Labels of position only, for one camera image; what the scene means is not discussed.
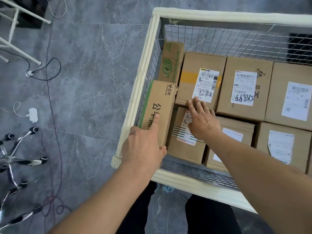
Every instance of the person's right hand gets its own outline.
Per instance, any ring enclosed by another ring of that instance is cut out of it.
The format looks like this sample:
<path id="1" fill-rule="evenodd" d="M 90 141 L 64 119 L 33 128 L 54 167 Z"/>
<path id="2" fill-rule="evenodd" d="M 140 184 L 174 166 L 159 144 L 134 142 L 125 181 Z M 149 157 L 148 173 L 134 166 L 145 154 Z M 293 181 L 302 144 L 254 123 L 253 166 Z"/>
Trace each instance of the person's right hand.
<path id="1" fill-rule="evenodd" d="M 220 122 L 216 119 L 215 112 L 213 110 L 210 112 L 206 103 L 201 103 L 198 97 L 194 98 L 194 105 L 197 111 L 195 110 L 192 102 L 188 100 L 189 110 L 192 115 L 192 122 L 188 124 L 188 127 L 195 138 L 205 140 L 207 133 L 211 130 L 220 130 Z"/>

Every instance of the white plug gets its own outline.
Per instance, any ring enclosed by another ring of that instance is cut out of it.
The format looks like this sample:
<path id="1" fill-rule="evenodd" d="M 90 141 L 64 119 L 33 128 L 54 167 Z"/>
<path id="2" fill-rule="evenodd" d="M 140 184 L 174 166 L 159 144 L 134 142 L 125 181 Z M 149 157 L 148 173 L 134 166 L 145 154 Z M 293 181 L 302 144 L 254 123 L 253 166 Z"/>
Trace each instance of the white plug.
<path id="1" fill-rule="evenodd" d="M 29 120 L 32 121 L 33 123 L 37 122 L 38 121 L 37 109 L 30 108 L 29 109 L 29 114 L 27 114 L 26 117 L 29 117 Z"/>
<path id="2" fill-rule="evenodd" d="M 29 71 L 27 71 L 26 73 L 25 73 L 25 75 L 26 75 L 26 77 L 31 77 L 31 76 L 34 76 L 34 73 L 31 71 L 31 70 L 29 70 Z"/>

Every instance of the hand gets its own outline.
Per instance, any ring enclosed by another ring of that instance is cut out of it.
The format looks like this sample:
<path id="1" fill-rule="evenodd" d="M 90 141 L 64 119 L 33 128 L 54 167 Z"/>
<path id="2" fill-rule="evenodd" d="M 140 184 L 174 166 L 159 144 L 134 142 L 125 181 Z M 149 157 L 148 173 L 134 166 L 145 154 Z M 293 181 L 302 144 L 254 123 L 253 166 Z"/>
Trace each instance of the hand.
<path id="1" fill-rule="evenodd" d="M 192 122 L 188 124 L 188 127 L 195 138 L 205 141 L 207 133 L 211 130 L 220 130 L 220 122 L 216 119 L 214 110 L 210 112 L 206 103 L 200 102 L 198 97 L 195 97 L 194 105 L 197 111 L 192 102 L 188 100 L 189 110 L 192 115 Z"/>
<path id="2" fill-rule="evenodd" d="M 166 146 L 158 147 L 159 114 L 155 114 L 149 130 L 132 126 L 130 135 L 122 146 L 121 164 L 128 164 L 150 178 L 160 167 L 163 157 L 167 154 Z"/>

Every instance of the person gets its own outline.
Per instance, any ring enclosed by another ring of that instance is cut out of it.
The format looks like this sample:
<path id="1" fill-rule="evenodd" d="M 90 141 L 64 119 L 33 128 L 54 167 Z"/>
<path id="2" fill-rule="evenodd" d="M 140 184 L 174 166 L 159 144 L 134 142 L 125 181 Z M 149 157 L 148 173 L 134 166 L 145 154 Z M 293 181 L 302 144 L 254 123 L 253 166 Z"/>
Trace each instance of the person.
<path id="1" fill-rule="evenodd" d="M 224 134 L 214 111 L 198 98 L 194 105 L 188 101 L 188 106 L 193 136 L 218 155 L 248 202 L 273 231 L 312 233 L 312 179 Z M 119 168 L 92 198 L 49 233 L 144 233 L 147 206 L 156 187 L 150 179 L 167 153 L 165 146 L 158 147 L 158 123 L 156 114 L 149 130 L 131 127 Z M 186 216 L 189 233 L 240 233 L 226 204 L 193 195 L 186 204 Z"/>

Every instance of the green logo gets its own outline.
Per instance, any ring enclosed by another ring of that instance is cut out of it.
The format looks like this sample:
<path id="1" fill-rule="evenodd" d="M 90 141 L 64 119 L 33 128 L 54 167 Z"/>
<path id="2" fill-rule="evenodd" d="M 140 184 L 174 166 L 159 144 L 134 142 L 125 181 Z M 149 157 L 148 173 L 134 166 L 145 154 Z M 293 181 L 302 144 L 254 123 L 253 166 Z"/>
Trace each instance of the green logo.
<path id="1" fill-rule="evenodd" d="M 172 72 L 172 63 L 171 60 L 166 58 L 163 61 L 163 74 L 166 78 L 169 78 L 170 74 Z"/>

